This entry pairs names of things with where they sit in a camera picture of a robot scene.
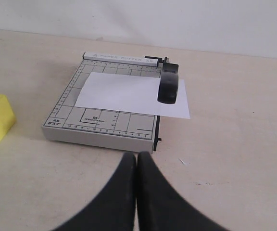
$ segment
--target paper cutter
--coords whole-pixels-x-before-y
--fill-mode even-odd
[[[91,72],[159,78],[165,69],[171,71],[173,67],[174,73],[178,71],[178,65],[168,63],[167,57],[163,60],[149,56],[139,58],[84,53],[81,64],[42,126],[44,136],[52,141],[136,153],[156,151],[157,143],[161,140],[158,137],[160,116],[80,108],[74,105]]]

